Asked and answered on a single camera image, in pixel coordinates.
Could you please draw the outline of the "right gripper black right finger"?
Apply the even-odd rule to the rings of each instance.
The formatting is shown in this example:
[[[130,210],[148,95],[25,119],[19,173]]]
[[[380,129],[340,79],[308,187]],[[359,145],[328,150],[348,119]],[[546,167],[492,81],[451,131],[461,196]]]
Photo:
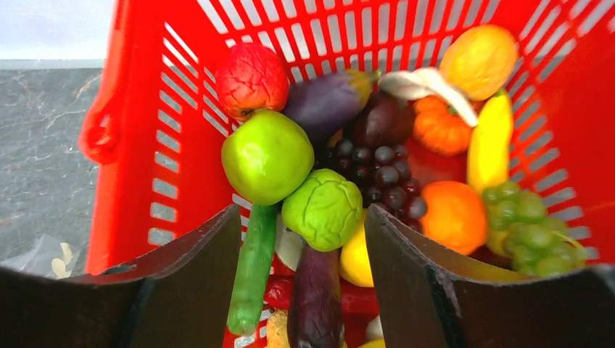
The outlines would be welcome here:
[[[612,347],[614,266],[535,278],[444,247],[372,205],[368,256],[388,347]]]

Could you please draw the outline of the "clear dotted zip top bag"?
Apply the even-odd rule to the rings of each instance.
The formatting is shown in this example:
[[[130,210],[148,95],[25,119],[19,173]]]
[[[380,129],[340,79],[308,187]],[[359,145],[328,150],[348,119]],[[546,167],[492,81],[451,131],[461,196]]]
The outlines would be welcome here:
[[[44,234],[26,252],[1,261],[2,268],[50,279],[76,276],[83,270],[87,245],[72,245]]]

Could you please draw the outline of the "yellow orange lemon fruit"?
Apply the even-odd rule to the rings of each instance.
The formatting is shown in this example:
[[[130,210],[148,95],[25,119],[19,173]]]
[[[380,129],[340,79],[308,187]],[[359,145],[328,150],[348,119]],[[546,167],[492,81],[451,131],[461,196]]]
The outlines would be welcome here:
[[[439,71],[469,99],[482,101],[503,87],[518,58],[510,31],[484,24],[469,28],[447,48]]]

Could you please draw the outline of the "green grape bunch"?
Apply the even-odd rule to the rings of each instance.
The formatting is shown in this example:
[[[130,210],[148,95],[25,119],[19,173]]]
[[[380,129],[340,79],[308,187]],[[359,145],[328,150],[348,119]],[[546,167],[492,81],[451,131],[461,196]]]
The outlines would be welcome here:
[[[569,236],[568,225],[548,214],[542,198],[504,181],[483,190],[487,248],[510,260],[512,270],[551,278],[586,266],[587,253]]]

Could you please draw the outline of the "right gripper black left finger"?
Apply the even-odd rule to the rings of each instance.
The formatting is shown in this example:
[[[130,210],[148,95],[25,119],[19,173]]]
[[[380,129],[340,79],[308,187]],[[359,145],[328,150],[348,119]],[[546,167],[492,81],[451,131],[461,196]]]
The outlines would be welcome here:
[[[104,271],[52,280],[1,270],[3,347],[221,347],[242,225],[229,205]]]

